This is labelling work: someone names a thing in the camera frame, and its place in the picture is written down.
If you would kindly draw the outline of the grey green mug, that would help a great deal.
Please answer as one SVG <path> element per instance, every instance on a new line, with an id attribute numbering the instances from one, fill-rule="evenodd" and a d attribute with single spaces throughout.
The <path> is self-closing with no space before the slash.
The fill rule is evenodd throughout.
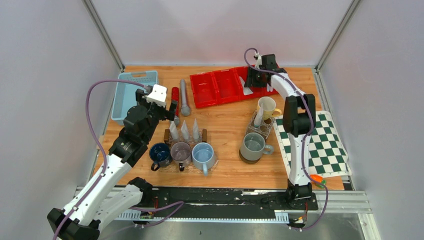
<path id="1" fill-rule="evenodd" d="M 271 155 L 274 147 L 266 144 L 265 139 L 256 132 L 248 133 L 244 136 L 239 156 L 241 160 L 247 164 L 257 163 L 263 155 Z"/>

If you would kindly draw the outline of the clear textured plastic sheet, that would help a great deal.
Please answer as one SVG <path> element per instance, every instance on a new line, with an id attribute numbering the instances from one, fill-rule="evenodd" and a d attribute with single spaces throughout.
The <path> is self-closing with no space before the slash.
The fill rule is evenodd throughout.
<path id="1" fill-rule="evenodd" d="M 255 127 L 254 120 L 256 118 L 257 111 L 255 110 L 252 114 L 252 117 L 246 127 L 244 135 L 247 135 L 248 133 L 258 133 L 260 134 L 265 140 L 268 139 L 271 130 L 274 128 L 273 124 L 275 122 L 274 117 L 270 117 L 267 120 L 262 120 L 258 127 Z"/>

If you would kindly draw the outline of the light blue mug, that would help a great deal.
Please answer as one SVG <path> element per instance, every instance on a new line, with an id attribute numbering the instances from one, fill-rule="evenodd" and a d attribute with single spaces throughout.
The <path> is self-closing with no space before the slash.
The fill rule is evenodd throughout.
<path id="1" fill-rule="evenodd" d="M 209 170 L 216 163 L 213 147 L 207 142 L 200 142 L 194 146 L 191 155 L 193 165 L 207 177 Z"/>

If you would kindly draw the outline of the white green-cap toothpaste tube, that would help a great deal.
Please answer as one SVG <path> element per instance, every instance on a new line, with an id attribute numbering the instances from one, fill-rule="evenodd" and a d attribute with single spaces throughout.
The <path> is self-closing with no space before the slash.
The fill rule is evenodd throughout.
<path id="1" fill-rule="evenodd" d="M 264 109 L 263 104 L 258 105 L 258 109 L 256 110 L 256 116 L 253 121 L 253 126 L 255 128 L 259 128 L 263 121 Z"/>

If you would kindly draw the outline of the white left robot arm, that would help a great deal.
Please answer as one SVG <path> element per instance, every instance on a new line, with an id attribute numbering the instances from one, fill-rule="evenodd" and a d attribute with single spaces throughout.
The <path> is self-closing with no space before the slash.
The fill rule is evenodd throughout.
<path id="1" fill-rule="evenodd" d="M 136 91 L 137 105 L 127 111 L 124 127 L 103 165 L 68 204 L 48 213 L 55 239 L 96 240 L 101 231 L 127 209 L 152 203 L 153 186 L 140 177 L 129 181 L 112 198 L 107 199 L 107 195 L 148 150 L 159 122 L 174 119 L 177 103 L 173 100 L 169 109 L 166 108 L 167 91 L 158 84 L 150 94 L 141 89 Z"/>

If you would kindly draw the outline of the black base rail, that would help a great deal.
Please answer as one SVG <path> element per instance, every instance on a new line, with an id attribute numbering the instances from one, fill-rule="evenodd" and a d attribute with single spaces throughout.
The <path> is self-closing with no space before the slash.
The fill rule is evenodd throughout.
<path id="1" fill-rule="evenodd" d="M 155 217 L 166 217 L 175 207 L 172 203 L 183 201 L 183 206 L 173 214 L 175 218 L 191 219 L 273 219 L 276 210 L 303 213 L 318 210 L 316 198 L 308 203 L 288 203 L 284 190 L 259 191 L 235 188 L 159 187 L 148 193 L 148 199 L 136 204 L 137 208 L 157 209 Z"/>

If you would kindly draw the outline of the white toothbrush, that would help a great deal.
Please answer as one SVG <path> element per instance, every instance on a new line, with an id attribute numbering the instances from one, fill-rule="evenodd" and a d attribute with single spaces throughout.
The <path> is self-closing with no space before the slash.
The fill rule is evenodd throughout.
<path id="1" fill-rule="evenodd" d="M 272 87 L 270 84 L 267 84 L 267 85 L 266 85 L 266 91 L 267 91 L 268 93 L 271 93 L 271 92 L 273 91 L 273 87 Z"/>

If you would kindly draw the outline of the cream yellow mug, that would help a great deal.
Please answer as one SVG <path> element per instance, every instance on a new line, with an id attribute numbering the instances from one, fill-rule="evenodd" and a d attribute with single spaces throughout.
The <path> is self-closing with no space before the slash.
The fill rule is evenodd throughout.
<path id="1" fill-rule="evenodd" d="M 256 110 L 259 111 L 260 109 L 263 109 L 262 119 L 266 121 L 267 119 L 276 118 L 283 114 L 283 112 L 276 108 L 276 106 L 277 104 L 273 98 L 263 96 L 258 100 Z"/>

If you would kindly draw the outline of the silver microphone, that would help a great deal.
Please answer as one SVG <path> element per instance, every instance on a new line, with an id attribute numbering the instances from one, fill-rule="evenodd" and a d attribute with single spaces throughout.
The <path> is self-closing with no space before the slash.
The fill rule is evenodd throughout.
<path id="1" fill-rule="evenodd" d="M 191 114 L 191 108 L 188 104 L 188 98 L 187 98 L 187 87 L 186 87 L 186 81 L 184 79 L 180 80 L 180 96 L 181 96 L 181 114 L 185 117 L 188 117 Z"/>

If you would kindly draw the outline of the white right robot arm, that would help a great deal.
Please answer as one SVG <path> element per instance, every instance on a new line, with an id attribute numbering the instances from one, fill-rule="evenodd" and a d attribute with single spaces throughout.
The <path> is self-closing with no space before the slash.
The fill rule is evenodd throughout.
<path id="1" fill-rule="evenodd" d="M 261 69 L 264 55 L 256 48 L 248 48 L 243 58 L 247 66 L 259 73 L 270 74 L 267 84 L 284 99 L 283 128 L 290 142 L 290 172 L 285 195 L 286 204 L 298 209 L 312 197 L 312 184 L 309 174 L 309 144 L 316 127 L 316 99 L 297 87 L 287 73 Z"/>

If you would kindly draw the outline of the aluminium corner frame post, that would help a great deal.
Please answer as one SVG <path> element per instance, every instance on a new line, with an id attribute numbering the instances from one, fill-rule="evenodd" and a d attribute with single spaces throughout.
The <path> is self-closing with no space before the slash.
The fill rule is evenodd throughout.
<path id="1" fill-rule="evenodd" d="M 343 34 L 345 28 L 347 27 L 347 25 L 349 24 L 351 18 L 354 16 L 357 8 L 359 7 L 359 5 L 362 3 L 362 0 L 351 0 L 350 4 L 346 10 L 346 12 L 344 13 L 340 23 L 338 24 L 334 34 L 332 35 L 329 43 L 327 44 L 323 54 L 321 55 L 317 65 L 315 66 L 315 70 L 317 72 L 320 72 L 321 69 L 323 68 L 324 64 L 326 63 L 328 57 L 330 56 L 332 50 L 334 49 L 334 47 L 336 46 L 339 38 L 341 37 L 341 35 Z"/>

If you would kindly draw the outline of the grey toothpaste tube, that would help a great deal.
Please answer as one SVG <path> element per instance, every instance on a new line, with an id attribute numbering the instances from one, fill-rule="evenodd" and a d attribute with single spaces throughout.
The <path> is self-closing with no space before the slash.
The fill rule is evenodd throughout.
<path id="1" fill-rule="evenodd" d="M 181 130 L 181 134 L 182 134 L 183 139 L 185 141 L 189 141 L 190 140 L 190 132 L 188 130 L 188 126 L 187 126 L 187 123 L 186 123 L 185 120 L 183 121 L 180 130 Z"/>

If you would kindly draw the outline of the purple grey mug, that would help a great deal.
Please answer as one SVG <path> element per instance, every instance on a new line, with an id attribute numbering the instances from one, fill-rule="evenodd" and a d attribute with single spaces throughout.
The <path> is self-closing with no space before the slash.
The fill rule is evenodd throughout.
<path id="1" fill-rule="evenodd" d="M 183 172 L 193 161 L 191 146 L 184 141 L 175 143 L 170 149 L 170 155 L 180 172 Z"/>

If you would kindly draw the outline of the brown oval wooden tray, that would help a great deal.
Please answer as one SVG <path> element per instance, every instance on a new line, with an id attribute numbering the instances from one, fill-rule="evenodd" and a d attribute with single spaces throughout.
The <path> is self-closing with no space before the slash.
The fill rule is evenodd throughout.
<path id="1" fill-rule="evenodd" d="M 256 127 L 254 125 L 256 115 L 257 110 L 252 114 L 239 148 L 239 157 L 247 164 L 255 164 L 263 155 L 270 155 L 274 152 L 274 147 L 267 144 L 267 139 L 273 128 L 275 118 L 271 117 L 265 121 L 262 120 L 259 126 Z"/>

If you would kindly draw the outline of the dark blue mug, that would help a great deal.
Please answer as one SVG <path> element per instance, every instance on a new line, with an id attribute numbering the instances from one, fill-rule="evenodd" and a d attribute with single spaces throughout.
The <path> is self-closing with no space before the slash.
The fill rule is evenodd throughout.
<path id="1" fill-rule="evenodd" d="M 156 143 L 149 150 L 149 157 L 152 160 L 150 169 L 157 171 L 160 168 L 168 167 L 172 162 L 171 149 L 165 143 Z"/>

